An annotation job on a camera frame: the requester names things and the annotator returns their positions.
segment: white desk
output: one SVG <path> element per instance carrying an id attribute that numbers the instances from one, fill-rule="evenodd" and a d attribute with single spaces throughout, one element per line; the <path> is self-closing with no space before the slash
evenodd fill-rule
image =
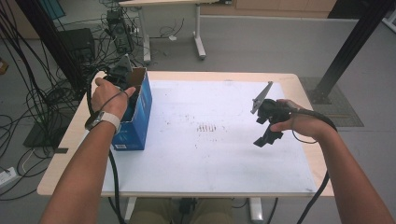
<path id="1" fill-rule="evenodd" d="M 284 95 L 286 98 L 289 98 L 295 102 L 298 102 L 300 105 L 306 107 L 306 108 L 311 108 L 308 99 L 306 98 L 306 95 L 304 93 L 304 90 L 300 84 L 300 81 L 298 80 L 297 76 L 292 75 L 292 74 L 263 74 L 263 73 L 198 73 L 198 72 L 151 72 L 148 71 L 148 76 L 150 80 L 193 80 L 193 81 L 224 81 L 224 80 L 233 80 L 233 81 L 252 81 L 252 82 L 260 82 L 262 83 L 262 86 L 264 87 L 267 81 L 274 81 L 280 83 L 282 86 Z M 67 163 L 69 163 L 71 157 L 74 155 L 75 151 L 78 148 L 78 144 L 81 140 L 81 136 L 84 134 L 85 130 L 83 128 L 83 124 L 85 123 L 85 120 L 89 116 L 88 108 L 85 103 L 86 98 L 83 99 L 80 107 L 78 108 L 78 111 L 76 115 L 74 116 L 65 136 L 63 141 L 60 144 L 60 147 L 67 147 L 68 151 L 65 154 L 55 154 L 50 165 L 49 169 L 46 171 L 44 174 L 38 188 L 37 192 L 42 195 L 51 195 L 52 192 L 54 191 L 56 184 L 59 181 L 60 176 L 62 175 L 64 168 L 66 167 Z M 257 137 L 263 134 L 263 132 L 257 133 Z M 284 144 L 285 141 L 282 140 L 277 140 L 276 145 L 279 144 Z M 314 181 L 316 186 L 318 187 L 323 179 L 323 176 L 326 172 L 326 167 L 324 160 L 322 158 L 321 150 L 318 146 L 318 144 L 314 145 L 303 145 L 304 147 L 304 153 L 305 156 L 308 160 L 308 165 L 309 168 L 312 172 L 312 175 L 314 177 Z M 256 152 L 250 151 L 249 153 L 263 153 L 263 152 L 270 152 L 271 150 L 267 149 L 262 149 L 262 150 L 257 150 Z M 242 165 L 245 166 L 246 168 L 244 169 L 250 169 L 248 168 L 249 165 L 247 164 L 239 164 L 239 163 L 230 163 L 230 167 L 233 168 L 232 166 L 235 165 Z M 257 177 L 260 178 L 265 175 L 265 172 L 260 169 L 251 169 L 252 171 L 257 172 Z M 208 170 L 208 172 L 226 172 L 227 169 L 224 167 L 219 167 L 218 170 Z M 134 174 L 131 173 L 131 175 L 134 175 L 136 177 L 139 175 L 141 178 L 144 178 L 144 174 Z M 170 176 L 174 176 L 175 179 L 177 179 L 177 174 L 171 174 Z M 307 196 L 311 195 L 311 193 L 307 192 L 298 192 L 297 194 L 290 194 L 290 192 L 269 192 L 269 191 L 218 191 L 216 188 L 213 188 L 213 190 L 209 192 L 203 191 L 188 191 L 185 189 L 177 189 L 175 188 L 175 192 L 172 190 L 167 190 L 167 191 L 155 191 L 155 190 L 150 190 L 151 186 L 148 186 L 146 190 L 126 190 L 125 187 L 125 182 L 126 180 L 121 180 L 120 182 L 120 188 L 122 190 L 121 195 L 122 196 L 131 196 L 131 197 L 142 197 L 142 196 L 211 196 L 211 197 L 258 197 L 258 196 L 288 196 L 288 195 L 301 195 L 301 196 Z M 110 196 L 113 195 L 114 193 L 112 190 L 104 190 L 103 196 Z M 322 193 L 322 196 L 333 196 L 332 194 L 332 187 L 329 184 L 328 187 L 324 190 Z"/>
<path id="2" fill-rule="evenodd" d="M 193 37 L 195 40 L 195 45 L 198 49 L 198 55 L 203 60 L 206 57 L 204 45 L 201 40 L 201 30 L 200 30 L 200 15 L 202 3 L 214 3 L 219 0 L 134 0 L 120 2 L 121 7 L 135 7 L 137 9 L 140 28 L 143 38 L 143 60 L 146 64 L 151 61 L 150 46 L 149 46 L 149 35 L 146 30 L 145 15 L 143 7 L 152 6 L 164 6 L 164 5 L 195 5 L 195 32 L 193 32 Z"/>

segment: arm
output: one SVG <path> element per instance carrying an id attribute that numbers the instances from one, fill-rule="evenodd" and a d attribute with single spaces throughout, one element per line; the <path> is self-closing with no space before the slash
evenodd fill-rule
<path id="1" fill-rule="evenodd" d="M 306 115 L 291 115 L 289 120 L 273 125 L 271 131 L 282 132 L 291 127 L 295 132 L 319 142 L 343 223 L 395 223 L 337 131 Z"/>
<path id="2" fill-rule="evenodd" d="M 120 92 L 110 82 L 97 78 L 98 87 L 92 96 L 92 108 L 99 110 L 112 96 Z M 128 96 L 134 88 L 109 101 L 102 110 L 122 118 Z M 94 223 L 105 178 L 107 156 L 115 127 L 102 121 L 96 125 L 79 146 L 68 163 L 47 204 L 41 223 Z"/>

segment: wrist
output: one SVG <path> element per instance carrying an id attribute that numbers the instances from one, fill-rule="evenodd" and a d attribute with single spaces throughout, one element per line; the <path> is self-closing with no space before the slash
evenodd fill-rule
<path id="1" fill-rule="evenodd" d="M 326 141 L 327 138 L 332 138 L 333 134 L 337 134 L 337 131 L 334 128 L 323 121 L 321 121 L 317 127 L 318 131 L 314 136 L 312 136 L 312 138 L 318 142 Z"/>

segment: floor mat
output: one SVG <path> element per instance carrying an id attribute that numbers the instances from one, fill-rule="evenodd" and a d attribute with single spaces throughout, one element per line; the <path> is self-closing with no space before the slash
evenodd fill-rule
<path id="1" fill-rule="evenodd" d="M 299 77 L 305 92 L 312 91 L 321 77 Z M 330 105 L 314 105 L 313 109 L 332 120 L 336 127 L 364 127 L 361 119 L 337 85 L 329 94 Z"/>

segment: power strip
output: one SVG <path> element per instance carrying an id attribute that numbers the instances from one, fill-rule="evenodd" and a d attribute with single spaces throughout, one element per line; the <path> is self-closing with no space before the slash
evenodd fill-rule
<path id="1" fill-rule="evenodd" d="M 11 183 L 12 181 L 18 179 L 17 173 L 15 173 L 14 167 L 7 169 L 7 171 L 3 171 L 0 174 L 0 188 L 5 185 Z"/>

